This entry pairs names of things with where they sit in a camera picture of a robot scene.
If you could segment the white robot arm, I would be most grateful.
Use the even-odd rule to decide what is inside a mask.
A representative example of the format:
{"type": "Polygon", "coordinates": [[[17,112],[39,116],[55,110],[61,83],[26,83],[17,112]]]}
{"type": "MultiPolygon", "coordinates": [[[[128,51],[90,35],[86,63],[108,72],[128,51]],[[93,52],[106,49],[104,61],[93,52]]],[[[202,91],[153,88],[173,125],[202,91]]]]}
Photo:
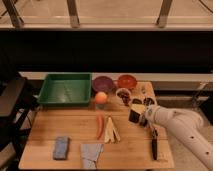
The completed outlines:
{"type": "Polygon", "coordinates": [[[203,127],[202,117],[192,111],[179,108],[166,108],[160,105],[132,104],[129,121],[148,122],[160,125],[172,133],[208,169],[213,171],[213,144],[199,132],[203,127]]]}

